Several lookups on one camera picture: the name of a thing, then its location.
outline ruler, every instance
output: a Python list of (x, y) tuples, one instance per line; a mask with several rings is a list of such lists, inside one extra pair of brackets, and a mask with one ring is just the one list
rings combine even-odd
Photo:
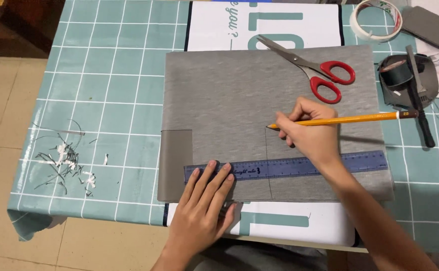
[[(383, 151), (345, 153), (341, 155), (341, 159), (351, 173), (389, 168)], [(221, 163), (216, 168), (219, 169), (223, 165), (224, 163)], [(233, 162), (231, 165), (232, 173), (237, 181), (320, 175), (310, 159), (306, 157)], [(197, 167), (204, 170), (206, 165), (187, 165), (184, 167), (185, 183), (188, 182), (193, 170)]]

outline teal checkered tablecloth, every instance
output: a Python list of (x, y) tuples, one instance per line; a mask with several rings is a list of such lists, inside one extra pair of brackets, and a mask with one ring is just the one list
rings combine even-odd
[[(48, 226), (48, 215), (163, 224), (164, 204), (156, 193), (164, 62), (167, 52), (183, 51), (188, 7), (176, 1), (65, 2), (8, 205), (22, 239)], [(348, 25), (352, 10), (342, 8), (345, 45), (364, 44)], [(380, 10), (369, 12), (359, 18), (367, 31), (384, 34), (393, 27)], [(408, 44), (414, 39), (399, 34), (372, 45), (374, 61), (405, 53)], [(393, 111), (377, 84), (380, 110)], [(396, 200), (386, 206), (426, 250), (439, 251), (438, 109), (427, 108), (427, 118), (437, 142), (430, 150), (422, 148), (414, 120), (382, 122), (396, 186)], [(95, 174), (96, 188), (72, 174), (64, 180), (67, 194), (59, 179), (36, 188), (54, 174), (37, 153), (57, 160), (58, 152), (49, 149), (62, 142), (53, 130), (79, 131), (71, 119), (85, 135), (63, 138), (78, 144), (79, 164)]]

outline white tape roll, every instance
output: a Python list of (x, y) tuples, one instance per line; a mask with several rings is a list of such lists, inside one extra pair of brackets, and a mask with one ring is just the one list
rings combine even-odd
[[(393, 21), (395, 22), (395, 27), (393, 28), (393, 32), (391, 34), (385, 36), (376, 36), (372, 34), (372, 31), (370, 31), (370, 33), (367, 33), (365, 30), (362, 29), (362, 27), (358, 24), (357, 17), (360, 11), (366, 9), (367, 7), (376, 7), (383, 9), (392, 17)], [(351, 29), (357, 37), (367, 41), (385, 42), (390, 40), (400, 32), (400, 29), (402, 29), (402, 23), (403, 20), (400, 11), (393, 4), (382, 0), (364, 0), (355, 7), (350, 15)]]

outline pencil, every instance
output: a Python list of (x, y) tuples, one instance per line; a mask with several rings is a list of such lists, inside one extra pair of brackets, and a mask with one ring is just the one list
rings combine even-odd
[[(379, 113), (371, 115), (360, 115), (352, 117), (340, 117), (333, 119), (321, 119), (321, 120), (302, 120), (295, 121), (296, 124), (304, 126), (314, 126), (314, 125), (328, 125), (328, 124), (338, 124), (338, 123), (349, 123), (349, 122), (363, 122), (363, 121), (377, 121), (377, 120), (396, 120), (396, 119), (411, 119), (418, 116), (417, 110), (409, 111), (397, 111), (390, 113)], [(271, 124), (266, 126), (266, 128), (279, 129), (276, 124)]]

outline left hand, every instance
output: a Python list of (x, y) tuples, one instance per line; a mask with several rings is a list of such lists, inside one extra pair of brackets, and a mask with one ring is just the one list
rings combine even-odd
[(236, 203), (225, 217), (219, 218), (219, 214), (235, 177), (226, 163), (208, 183), (215, 166), (216, 161), (211, 160), (198, 181), (199, 169), (193, 171), (176, 207), (163, 253), (189, 261), (216, 242), (233, 222)]

